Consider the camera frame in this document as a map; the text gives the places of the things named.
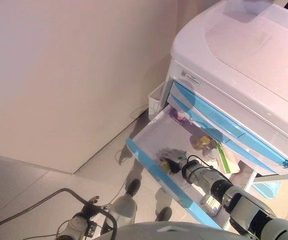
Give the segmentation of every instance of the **open drawer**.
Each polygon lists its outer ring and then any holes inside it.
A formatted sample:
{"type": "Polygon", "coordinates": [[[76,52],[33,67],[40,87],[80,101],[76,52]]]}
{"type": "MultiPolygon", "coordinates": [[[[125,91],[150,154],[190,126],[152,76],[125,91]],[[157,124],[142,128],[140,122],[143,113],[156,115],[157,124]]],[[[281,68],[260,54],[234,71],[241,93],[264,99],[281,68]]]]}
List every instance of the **open drawer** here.
{"type": "MultiPolygon", "coordinates": [[[[199,223],[227,230],[230,226],[229,215],[223,208],[220,208],[216,216],[208,215],[200,206],[200,200],[205,195],[201,189],[188,184],[181,172],[168,175],[159,167],[160,151],[166,148],[187,151],[187,155],[195,154],[204,159],[202,150],[195,150],[191,142],[198,136],[207,134],[189,120],[179,124],[171,117],[172,111],[170,105],[164,108],[134,139],[127,140],[128,148],[160,185],[199,223]]],[[[235,157],[239,160],[241,171],[232,174],[230,180],[247,191],[256,172],[241,161],[243,156],[236,153],[235,157]]]]}

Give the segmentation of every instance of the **drawer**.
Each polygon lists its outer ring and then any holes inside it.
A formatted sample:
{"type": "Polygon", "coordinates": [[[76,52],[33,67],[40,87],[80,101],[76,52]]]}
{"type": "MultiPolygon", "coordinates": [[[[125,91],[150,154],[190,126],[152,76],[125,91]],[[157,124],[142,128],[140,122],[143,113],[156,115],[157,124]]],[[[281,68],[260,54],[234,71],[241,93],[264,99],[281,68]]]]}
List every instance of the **drawer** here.
{"type": "MultiPolygon", "coordinates": [[[[160,151],[166,148],[187,151],[187,155],[194,154],[204,158],[202,151],[195,150],[191,142],[198,136],[207,134],[189,120],[179,124],[171,117],[172,111],[173,107],[170,105],[164,108],[137,136],[127,140],[127,146],[159,184],[199,223],[227,230],[230,224],[225,210],[221,208],[216,216],[207,215],[200,206],[200,200],[205,196],[201,188],[188,184],[182,178],[181,172],[168,175],[159,167],[158,156],[160,151]]],[[[232,152],[239,161],[241,171],[232,174],[230,180],[247,191],[256,172],[243,163],[243,156],[232,152]]]]}
{"type": "Polygon", "coordinates": [[[236,121],[173,81],[168,103],[185,113],[217,141],[246,158],[246,163],[262,175],[288,174],[288,161],[236,121]]]}

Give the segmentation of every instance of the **white plastic bin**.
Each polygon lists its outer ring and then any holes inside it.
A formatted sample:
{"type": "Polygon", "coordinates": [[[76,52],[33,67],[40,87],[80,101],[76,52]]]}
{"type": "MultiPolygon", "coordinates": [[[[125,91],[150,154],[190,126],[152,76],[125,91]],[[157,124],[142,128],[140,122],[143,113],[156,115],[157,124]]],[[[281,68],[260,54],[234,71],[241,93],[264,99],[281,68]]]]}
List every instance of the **white plastic bin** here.
{"type": "Polygon", "coordinates": [[[154,89],[149,95],[148,95],[148,118],[151,121],[154,119],[154,117],[158,114],[158,106],[159,106],[159,100],[160,96],[162,94],[164,82],[160,84],[156,89],[154,89]]]}

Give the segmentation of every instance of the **green object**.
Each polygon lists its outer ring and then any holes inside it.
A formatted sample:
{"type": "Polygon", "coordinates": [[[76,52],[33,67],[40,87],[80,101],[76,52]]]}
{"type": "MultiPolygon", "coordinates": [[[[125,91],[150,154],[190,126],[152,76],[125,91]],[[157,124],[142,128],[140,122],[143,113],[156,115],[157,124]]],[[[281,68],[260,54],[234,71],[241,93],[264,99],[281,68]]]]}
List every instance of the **green object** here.
{"type": "Polygon", "coordinates": [[[218,142],[216,142],[216,146],[218,148],[219,155],[220,155],[220,158],[221,158],[221,160],[223,162],[223,166],[225,168],[225,171],[226,171],[227,174],[230,174],[230,169],[229,169],[228,162],[227,162],[226,156],[224,154],[223,148],[218,142]]]}

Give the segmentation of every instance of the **yellow object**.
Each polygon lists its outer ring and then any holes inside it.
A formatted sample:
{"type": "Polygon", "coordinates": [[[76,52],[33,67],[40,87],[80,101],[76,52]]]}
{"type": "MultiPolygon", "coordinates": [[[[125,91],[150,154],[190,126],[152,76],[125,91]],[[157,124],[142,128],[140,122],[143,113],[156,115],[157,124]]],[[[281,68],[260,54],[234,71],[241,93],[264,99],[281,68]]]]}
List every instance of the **yellow object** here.
{"type": "Polygon", "coordinates": [[[196,150],[201,150],[210,144],[210,138],[208,136],[201,136],[197,138],[193,143],[193,148],[196,150]]]}
{"type": "Polygon", "coordinates": [[[166,174],[170,174],[171,169],[168,162],[162,161],[159,166],[166,174]]]}

